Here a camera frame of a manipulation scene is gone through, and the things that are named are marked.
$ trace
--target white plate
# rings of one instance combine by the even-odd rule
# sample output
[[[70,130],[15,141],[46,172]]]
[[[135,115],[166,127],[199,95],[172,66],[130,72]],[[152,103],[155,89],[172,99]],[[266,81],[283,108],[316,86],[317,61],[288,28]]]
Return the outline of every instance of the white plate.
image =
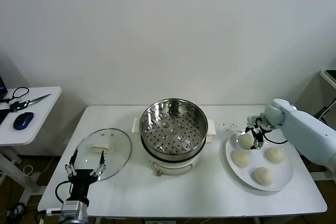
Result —
[[[264,141],[264,146],[260,150],[246,150],[241,147],[239,143],[238,137],[240,135],[241,133],[233,134],[225,144],[225,154],[227,161],[237,176],[250,186],[263,191],[278,191],[287,186],[293,177],[293,164],[289,158],[289,155],[284,149],[281,148],[281,145],[271,144],[267,141]],[[266,158],[265,151],[271,147],[280,148],[285,153],[285,159],[280,164],[274,164]],[[249,166],[245,168],[237,166],[231,158],[233,151],[247,152],[251,159]],[[259,184],[254,178],[254,171],[261,166],[270,169],[273,173],[274,182],[270,186],[263,186]]]

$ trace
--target robotic arm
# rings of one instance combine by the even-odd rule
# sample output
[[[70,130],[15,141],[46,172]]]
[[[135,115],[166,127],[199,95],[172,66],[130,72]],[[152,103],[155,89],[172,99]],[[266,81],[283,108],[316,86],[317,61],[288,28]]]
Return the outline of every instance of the robotic arm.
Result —
[[[336,131],[288,101],[274,99],[259,116],[249,116],[255,149],[262,148],[264,133],[280,129],[283,136],[307,159],[336,173]]]
[[[65,165],[65,169],[68,173],[68,180],[72,183],[70,197],[63,202],[61,208],[49,208],[39,212],[41,214],[46,214],[47,216],[59,215],[61,220],[59,223],[62,224],[89,223],[87,215],[87,208],[89,206],[87,195],[89,187],[98,180],[99,175],[106,169],[104,151],[101,152],[99,165],[95,169],[75,169],[74,164],[77,153],[78,150],[76,150],[71,157],[69,164]]]

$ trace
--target floor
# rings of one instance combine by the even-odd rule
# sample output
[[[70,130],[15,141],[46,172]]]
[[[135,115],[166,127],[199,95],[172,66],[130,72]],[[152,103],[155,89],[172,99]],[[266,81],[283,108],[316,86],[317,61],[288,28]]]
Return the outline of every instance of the floor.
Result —
[[[310,172],[320,172],[324,170],[324,167],[315,165],[303,160],[307,164],[307,168]],[[34,171],[43,171],[48,163],[50,158],[23,158],[23,162],[18,165],[20,169],[23,169],[26,165],[31,165],[34,168]],[[40,176],[38,180],[39,185],[47,185],[56,166],[58,160],[55,158],[51,163],[50,167]],[[296,216],[294,219],[288,222],[288,224],[334,224],[336,223],[336,185],[333,182],[317,182],[324,199],[328,204],[328,211],[323,214],[318,215],[306,215],[306,216]],[[23,188],[16,183],[15,181],[5,178],[3,183],[0,185],[0,224],[5,223],[6,214],[3,213],[7,208],[7,201],[9,199],[9,207],[14,203],[19,202],[20,196],[23,192]],[[40,200],[40,196],[34,196],[30,199],[27,210],[37,209],[37,204]],[[21,224],[31,224],[35,223],[34,221],[34,212],[28,212],[25,217],[20,221]],[[127,220],[112,220],[112,219],[102,219],[102,224],[144,224],[147,220],[153,219],[127,219]],[[176,219],[176,224],[183,224],[188,219]],[[201,224],[202,221],[206,219],[192,219],[189,220],[188,224]],[[261,223],[267,221],[268,218],[262,218]],[[90,218],[90,223],[94,223],[95,219]],[[46,224],[56,224],[58,222],[58,217],[47,217],[45,218]],[[211,219],[206,221],[204,224],[252,224],[254,223],[253,218],[236,218],[236,219]]]

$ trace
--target laptop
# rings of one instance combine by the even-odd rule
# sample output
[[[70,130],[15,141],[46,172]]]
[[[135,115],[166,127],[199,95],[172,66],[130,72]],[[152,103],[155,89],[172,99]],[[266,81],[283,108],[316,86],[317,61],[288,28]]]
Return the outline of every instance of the laptop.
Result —
[[[0,76],[0,99],[3,99],[6,94],[7,94],[7,89]]]

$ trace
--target table leg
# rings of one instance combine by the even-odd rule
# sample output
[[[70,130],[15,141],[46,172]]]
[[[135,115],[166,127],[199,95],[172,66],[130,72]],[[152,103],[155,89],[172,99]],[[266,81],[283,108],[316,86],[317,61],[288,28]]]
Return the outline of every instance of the table leg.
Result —
[[[259,217],[253,217],[254,224],[260,224],[260,218]]]
[[[32,175],[33,175],[32,180],[34,182],[36,182],[38,180],[38,177],[39,177],[40,173],[33,173]],[[47,188],[47,186],[39,186],[39,190],[38,191],[30,190],[29,187],[25,188],[25,190],[23,191],[23,193],[21,195],[21,198],[20,198],[19,202],[21,202],[21,203],[23,203],[23,204],[25,204],[27,206],[28,203],[29,203],[29,200],[30,200],[31,196],[34,196],[34,195],[43,195],[43,193],[46,190],[46,188]]]
[[[297,215],[279,216],[272,217],[265,224],[286,224],[291,219],[295,218]]]
[[[336,174],[334,174],[332,171],[327,170],[325,172],[315,172],[310,173],[311,177],[314,181],[327,181],[332,180],[334,183],[336,183]]]
[[[17,168],[11,161],[0,154],[0,170],[18,182],[24,188],[29,188],[32,191],[39,191],[39,186],[28,176]]]
[[[101,222],[101,217],[97,217],[94,224],[100,224],[100,222]]]
[[[5,154],[12,162],[15,164],[21,164],[22,159],[19,158],[15,152],[13,152],[10,148],[1,148],[0,153]]]

